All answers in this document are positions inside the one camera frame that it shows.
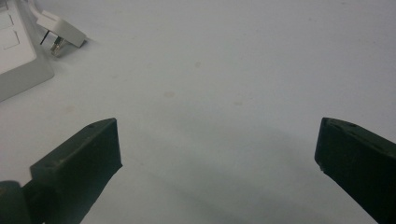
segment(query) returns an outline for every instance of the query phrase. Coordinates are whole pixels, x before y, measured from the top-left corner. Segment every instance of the white background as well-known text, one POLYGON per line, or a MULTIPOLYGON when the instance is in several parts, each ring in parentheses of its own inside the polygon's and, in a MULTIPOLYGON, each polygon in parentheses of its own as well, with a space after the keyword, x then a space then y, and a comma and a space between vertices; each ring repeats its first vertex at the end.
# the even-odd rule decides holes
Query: white background
POLYGON ((84 224, 375 223, 314 153, 322 117, 396 141, 395 1, 37 6, 89 39, 0 103, 0 180, 25 184, 31 164, 114 117, 124 166, 84 224))

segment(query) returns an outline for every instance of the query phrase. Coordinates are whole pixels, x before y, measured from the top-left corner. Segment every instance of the white connector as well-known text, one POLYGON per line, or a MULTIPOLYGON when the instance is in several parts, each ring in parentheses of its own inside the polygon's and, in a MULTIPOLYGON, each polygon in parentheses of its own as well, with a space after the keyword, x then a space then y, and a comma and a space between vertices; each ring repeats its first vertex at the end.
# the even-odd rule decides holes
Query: white connector
POLYGON ((49 13, 48 11, 43 10, 40 13, 35 7, 34 0, 28 0, 28 2, 30 10, 37 17, 36 23, 47 29, 47 33, 41 43, 43 43, 49 32, 52 32, 58 36, 54 44, 52 45, 52 48, 50 49, 53 55, 58 55, 64 40, 78 48, 81 47, 82 43, 84 43, 84 40, 86 38, 84 33, 71 25, 69 22, 49 13))

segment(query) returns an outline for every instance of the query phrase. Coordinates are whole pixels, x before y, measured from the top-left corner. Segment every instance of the white table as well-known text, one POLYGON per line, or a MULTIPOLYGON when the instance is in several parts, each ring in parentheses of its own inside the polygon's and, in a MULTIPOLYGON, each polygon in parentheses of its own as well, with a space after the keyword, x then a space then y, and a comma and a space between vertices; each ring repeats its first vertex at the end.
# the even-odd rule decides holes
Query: white table
POLYGON ((37 4, 89 40, 0 103, 0 180, 114 117, 124 166, 84 224, 375 223, 314 153, 322 117, 396 141, 395 1, 37 4))

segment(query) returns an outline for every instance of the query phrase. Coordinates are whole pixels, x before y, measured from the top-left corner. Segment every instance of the white surface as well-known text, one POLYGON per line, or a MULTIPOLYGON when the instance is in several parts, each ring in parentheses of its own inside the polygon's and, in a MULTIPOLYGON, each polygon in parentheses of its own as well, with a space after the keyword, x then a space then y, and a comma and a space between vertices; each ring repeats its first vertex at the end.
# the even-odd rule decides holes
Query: white surface
POLYGON ((52 77, 53 71, 43 49, 38 46, 23 5, 15 0, 3 2, 0 10, 0 102, 52 77))
POLYGON ((1 180, 115 117, 124 166, 85 224, 375 223, 314 152, 322 117, 396 141, 395 1, 37 3, 89 41, 0 104, 1 180))

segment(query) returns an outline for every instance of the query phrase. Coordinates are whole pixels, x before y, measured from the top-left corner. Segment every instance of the gray surface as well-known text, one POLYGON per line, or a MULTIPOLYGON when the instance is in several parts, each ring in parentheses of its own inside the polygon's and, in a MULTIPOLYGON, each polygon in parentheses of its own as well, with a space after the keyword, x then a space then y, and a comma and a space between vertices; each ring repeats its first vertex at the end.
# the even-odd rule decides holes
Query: gray surface
POLYGON ((322 117, 396 141, 395 1, 38 5, 90 40, 0 104, 1 180, 115 117, 124 167, 84 224, 375 223, 314 152, 322 117))

